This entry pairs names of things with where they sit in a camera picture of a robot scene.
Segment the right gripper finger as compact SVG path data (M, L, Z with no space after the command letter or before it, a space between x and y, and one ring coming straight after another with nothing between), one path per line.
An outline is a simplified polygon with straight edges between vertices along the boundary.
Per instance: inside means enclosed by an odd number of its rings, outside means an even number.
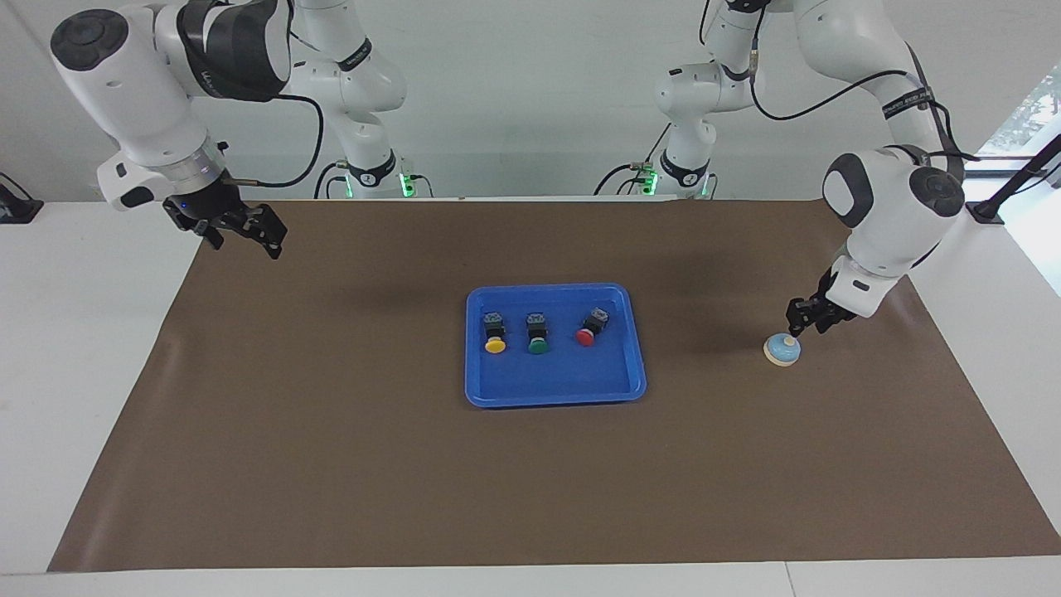
M211 245L213 250L222 248L224 238L210 220L194 220L182 215L182 212L179 211L175 203L164 203L163 209L178 230L198 235L198 238L208 242L208 245Z
M268 204L246 209L246 238L258 243L271 260L279 260L288 227Z

